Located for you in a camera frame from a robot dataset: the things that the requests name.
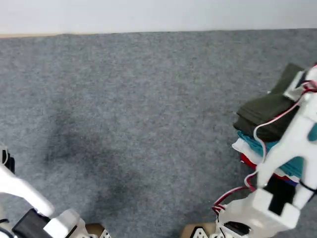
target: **red cloth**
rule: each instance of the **red cloth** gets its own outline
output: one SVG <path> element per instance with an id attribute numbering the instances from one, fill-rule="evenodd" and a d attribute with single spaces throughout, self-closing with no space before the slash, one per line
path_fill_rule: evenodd
<path id="1" fill-rule="evenodd" d="M 256 170 L 256 164 L 253 164 L 249 158 L 245 155 L 245 154 L 240 154 L 240 159 L 241 161 L 243 161 L 247 166 L 251 167 L 252 169 Z M 287 176 L 278 176 L 277 174 L 274 174 L 274 176 L 278 177 L 279 179 L 282 179 L 282 180 L 290 180 Z"/>

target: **teal cloth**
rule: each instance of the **teal cloth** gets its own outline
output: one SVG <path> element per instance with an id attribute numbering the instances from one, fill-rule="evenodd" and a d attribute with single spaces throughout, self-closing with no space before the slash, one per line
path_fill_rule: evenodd
<path id="1" fill-rule="evenodd" d="M 255 151 L 257 154 L 261 156 L 263 155 L 263 149 L 260 143 L 258 143 L 253 138 L 243 134 L 243 132 L 240 130 L 237 132 L 237 134 L 241 139 L 243 139 L 249 144 L 250 148 L 253 151 Z M 312 130 L 308 134 L 308 140 L 309 141 L 317 140 L 317 123 L 313 126 Z M 266 151 L 270 151 L 270 149 L 277 143 L 278 141 L 266 142 L 265 143 Z M 302 157 L 295 157 L 279 168 L 288 176 L 297 176 L 300 178 L 302 176 L 303 164 L 304 164 L 304 160 Z"/>

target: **stack of folded clothes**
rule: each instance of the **stack of folded clothes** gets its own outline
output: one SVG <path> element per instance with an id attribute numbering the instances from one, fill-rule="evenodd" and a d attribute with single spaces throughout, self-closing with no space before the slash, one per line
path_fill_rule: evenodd
<path id="1" fill-rule="evenodd" d="M 244 104 L 237 112 L 239 118 L 234 127 L 237 129 L 238 140 L 232 147 L 241 153 L 241 161 L 254 168 L 262 160 L 261 145 L 253 138 L 253 131 L 257 125 L 270 121 L 295 104 L 286 98 L 283 93 L 293 81 L 294 77 L 303 68 L 288 64 L 274 88 L 263 97 L 253 99 Z M 265 143 L 266 151 L 276 145 L 298 108 L 286 114 L 279 120 L 260 127 L 257 136 Z M 317 137 L 317 124 L 313 127 L 310 137 Z M 287 183 L 296 185 L 302 175 L 303 159 L 295 157 L 275 171 L 275 176 Z"/>

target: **dark green cloth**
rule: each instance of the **dark green cloth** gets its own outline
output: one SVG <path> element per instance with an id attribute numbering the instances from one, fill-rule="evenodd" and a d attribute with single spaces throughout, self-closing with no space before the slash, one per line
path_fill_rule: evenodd
<path id="1" fill-rule="evenodd" d="M 297 72 L 302 70 L 301 67 L 295 64 L 288 64 L 277 84 L 269 94 L 248 101 L 238 110 L 237 114 L 239 118 L 233 126 L 237 130 L 241 130 L 244 134 L 253 136 L 253 130 L 257 125 L 271 120 L 294 105 L 294 102 L 284 97 L 283 93 Z M 266 142 L 279 140 L 296 111 L 297 109 L 272 124 L 259 128 L 258 137 Z"/>

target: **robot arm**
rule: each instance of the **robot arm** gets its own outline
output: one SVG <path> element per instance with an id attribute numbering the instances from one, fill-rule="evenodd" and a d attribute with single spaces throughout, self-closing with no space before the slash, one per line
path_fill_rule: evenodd
<path id="1" fill-rule="evenodd" d="M 316 85 L 316 79 L 317 67 L 313 67 L 306 80 Z M 305 87 L 300 87 L 288 92 L 294 101 L 298 100 L 300 108 L 280 142 L 257 166 L 258 188 L 248 197 L 225 205 L 211 238 L 268 238 L 296 227 L 300 210 L 317 189 L 317 141 L 309 140 L 309 133 L 317 123 L 317 93 L 302 96 L 304 91 Z M 284 183 L 279 191 L 274 191 L 269 182 L 274 171 L 297 156 L 305 161 L 300 183 L 291 192 Z"/>
<path id="2" fill-rule="evenodd" d="M 52 218 L 53 205 L 35 190 L 28 182 L 17 178 L 6 165 L 14 159 L 10 158 L 6 149 L 0 164 L 0 193 L 8 193 L 24 198 L 34 209 L 12 228 L 5 212 L 0 206 L 0 238 L 110 238 L 110 234 L 99 224 L 87 226 L 72 209 L 64 211 Z"/>

